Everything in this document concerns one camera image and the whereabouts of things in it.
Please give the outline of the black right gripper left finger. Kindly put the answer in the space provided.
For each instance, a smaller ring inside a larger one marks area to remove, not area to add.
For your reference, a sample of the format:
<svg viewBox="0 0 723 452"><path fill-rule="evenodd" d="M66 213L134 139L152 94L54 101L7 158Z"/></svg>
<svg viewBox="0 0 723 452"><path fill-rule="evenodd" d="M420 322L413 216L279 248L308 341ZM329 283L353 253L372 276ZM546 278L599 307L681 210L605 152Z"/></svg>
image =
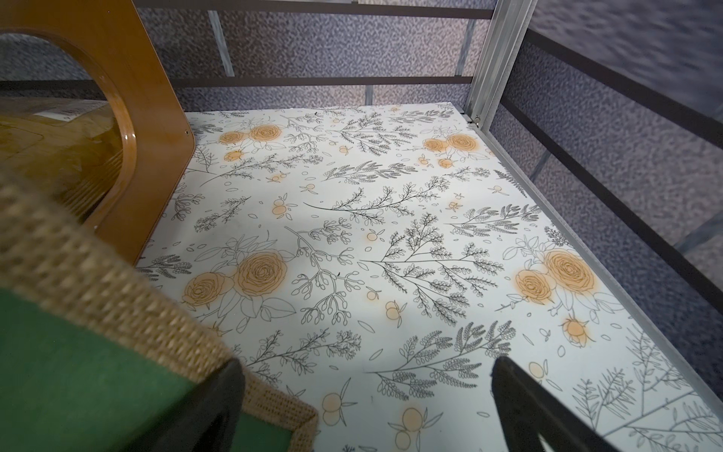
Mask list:
<svg viewBox="0 0 723 452"><path fill-rule="evenodd" d="M126 446L127 451L229 451L241 413L245 377L231 359Z"/></svg>

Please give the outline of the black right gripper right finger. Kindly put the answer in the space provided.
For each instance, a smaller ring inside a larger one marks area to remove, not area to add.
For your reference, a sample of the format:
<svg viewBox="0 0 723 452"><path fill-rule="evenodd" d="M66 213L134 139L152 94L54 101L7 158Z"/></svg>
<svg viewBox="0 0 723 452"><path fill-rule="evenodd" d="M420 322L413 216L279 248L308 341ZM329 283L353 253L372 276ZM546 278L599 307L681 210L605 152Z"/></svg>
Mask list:
<svg viewBox="0 0 723 452"><path fill-rule="evenodd" d="M491 391L510 451L615 449L506 356L494 362Z"/></svg>

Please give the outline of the green jute Christmas bag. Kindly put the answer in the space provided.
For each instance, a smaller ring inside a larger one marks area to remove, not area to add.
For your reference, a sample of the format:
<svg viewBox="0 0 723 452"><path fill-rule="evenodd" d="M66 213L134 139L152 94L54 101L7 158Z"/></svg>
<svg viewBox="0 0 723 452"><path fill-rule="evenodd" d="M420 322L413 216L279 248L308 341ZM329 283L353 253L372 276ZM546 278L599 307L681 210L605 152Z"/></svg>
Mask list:
<svg viewBox="0 0 723 452"><path fill-rule="evenodd" d="M127 451L231 359L113 248L3 171L3 450ZM242 369L229 451L312 450L316 409Z"/></svg>

